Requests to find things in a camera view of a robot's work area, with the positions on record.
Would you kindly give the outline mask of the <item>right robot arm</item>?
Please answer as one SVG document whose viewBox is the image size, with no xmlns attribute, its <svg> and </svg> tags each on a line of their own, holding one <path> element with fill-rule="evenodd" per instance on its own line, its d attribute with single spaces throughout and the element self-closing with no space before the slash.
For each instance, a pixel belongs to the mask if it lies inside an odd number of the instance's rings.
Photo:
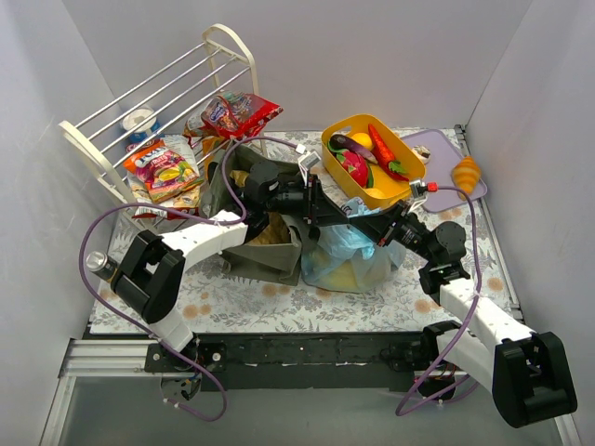
<svg viewBox="0 0 595 446">
<path fill-rule="evenodd" d="M 404 203 L 350 224 L 380 246 L 397 242 L 426 260 L 423 291 L 461 322 L 424 330 L 435 361 L 449 361 L 490 390 L 512 427 L 570 414 L 577 397 L 565 349 L 552 332 L 538 333 L 481 295 L 481 277 L 463 268 L 467 234 L 453 221 L 429 230 Z"/>
</svg>

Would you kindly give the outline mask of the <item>brown paper snack bag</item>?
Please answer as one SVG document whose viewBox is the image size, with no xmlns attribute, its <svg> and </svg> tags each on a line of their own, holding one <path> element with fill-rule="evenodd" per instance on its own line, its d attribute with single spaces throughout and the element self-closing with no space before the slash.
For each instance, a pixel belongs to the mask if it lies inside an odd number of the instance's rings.
<svg viewBox="0 0 595 446">
<path fill-rule="evenodd" d="M 245 181 L 248 173 L 244 170 L 232 170 L 230 180 L 236 195 L 243 200 Z M 252 246 L 282 244 L 290 242 L 288 227 L 282 217 L 275 212 L 261 212 L 256 207 L 245 204 L 248 226 L 245 243 Z"/>
</svg>

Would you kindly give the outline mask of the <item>green canvas tote bag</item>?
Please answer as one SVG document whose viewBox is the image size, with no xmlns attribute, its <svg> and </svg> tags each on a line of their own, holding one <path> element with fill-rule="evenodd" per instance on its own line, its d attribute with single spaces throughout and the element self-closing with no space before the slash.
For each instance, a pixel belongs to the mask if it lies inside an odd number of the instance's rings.
<svg viewBox="0 0 595 446">
<path fill-rule="evenodd" d="M 206 171 L 208 184 L 201 188 L 200 216 L 212 217 L 232 204 L 219 166 L 223 155 L 223 151 L 217 152 Z M 225 250 L 222 257 L 227 264 L 227 273 L 231 276 L 296 286 L 300 277 L 302 250 L 311 244 L 308 240 L 309 229 L 295 216 L 279 215 L 272 220 L 284 223 L 284 241 L 271 244 L 250 242 Z"/>
</svg>

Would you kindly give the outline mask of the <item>light blue plastic bag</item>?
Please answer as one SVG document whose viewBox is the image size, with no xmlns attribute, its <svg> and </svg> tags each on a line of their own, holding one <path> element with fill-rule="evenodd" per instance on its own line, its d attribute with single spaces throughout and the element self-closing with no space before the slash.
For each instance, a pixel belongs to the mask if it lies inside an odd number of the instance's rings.
<svg viewBox="0 0 595 446">
<path fill-rule="evenodd" d="M 303 281 L 328 291 L 364 293 L 386 280 L 405 259 L 396 242 L 380 247 L 352 225 L 320 228 L 317 239 L 303 243 Z"/>
</svg>

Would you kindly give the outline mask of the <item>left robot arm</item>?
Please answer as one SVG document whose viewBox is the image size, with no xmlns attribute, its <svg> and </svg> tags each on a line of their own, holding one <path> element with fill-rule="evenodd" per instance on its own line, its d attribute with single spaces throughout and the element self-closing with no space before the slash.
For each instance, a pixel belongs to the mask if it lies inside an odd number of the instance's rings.
<svg viewBox="0 0 595 446">
<path fill-rule="evenodd" d="M 140 232 L 112 276 L 112 291 L 141 317 L 149 335 L 175 356 L 185 356 L 194 339 L 176 309 L 183 273 L 210 256 L 245 244 L 257 225 L 241 216 L 278 212 L 316 227 L 348 221 L 324 194 L 318 177 L 306 173 L 283 181 L 277 164 L 270 161 L 250 168 L 240 204 L 240 214 L 221 210 L 185 230 L 163 235 Z"/>
</svg>

